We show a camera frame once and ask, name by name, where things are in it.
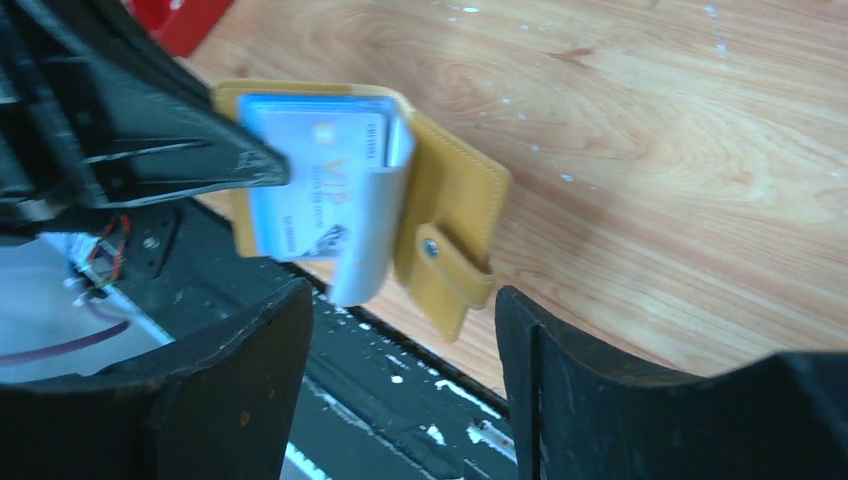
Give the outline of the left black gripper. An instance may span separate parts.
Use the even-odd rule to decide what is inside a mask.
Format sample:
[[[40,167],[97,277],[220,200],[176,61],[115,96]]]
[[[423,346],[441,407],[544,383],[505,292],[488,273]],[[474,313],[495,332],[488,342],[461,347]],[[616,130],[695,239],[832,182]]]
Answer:
[[[92,233],[112,213],[284,185],[288,159],[118,1],[1,4],[1,233]]]

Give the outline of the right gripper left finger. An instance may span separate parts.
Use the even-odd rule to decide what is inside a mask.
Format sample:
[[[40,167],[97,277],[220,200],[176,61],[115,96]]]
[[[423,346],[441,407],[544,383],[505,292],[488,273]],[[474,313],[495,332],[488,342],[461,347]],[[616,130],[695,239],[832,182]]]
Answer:
[[[5,479],[276,479],[313,329],[294,280],[90,375],[1,389]]]

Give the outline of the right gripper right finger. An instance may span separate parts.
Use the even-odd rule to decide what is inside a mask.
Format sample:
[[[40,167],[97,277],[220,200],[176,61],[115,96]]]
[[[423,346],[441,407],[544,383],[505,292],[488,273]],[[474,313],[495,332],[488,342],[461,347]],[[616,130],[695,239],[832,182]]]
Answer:
[[[843,479],[847,356],[780,352],[699,377],[507,286],[497,344],[522,479]]]

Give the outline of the yellow leather card holder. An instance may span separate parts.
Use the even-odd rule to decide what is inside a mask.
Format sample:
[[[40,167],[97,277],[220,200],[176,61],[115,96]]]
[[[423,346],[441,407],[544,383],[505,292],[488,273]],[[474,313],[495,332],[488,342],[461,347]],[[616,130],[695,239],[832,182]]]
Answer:
[[[328,297],[339,307],[370,301],[393,275],[441,337],[455,341],[468,312],[484,308],[494,289],[490,255],[512,184],[509,170],[387,87],[230,79],[215,85],[210,95],[216,112],[246,128],[238,100],[252,93],[396,99],[413,146],[397,156],[396,165],[364,174],[353,203],[352,235],[342,254],[298,261],[334,263]],[[235,242],[240,255],[264,257],[256,250],[249,189],[231,194]]]

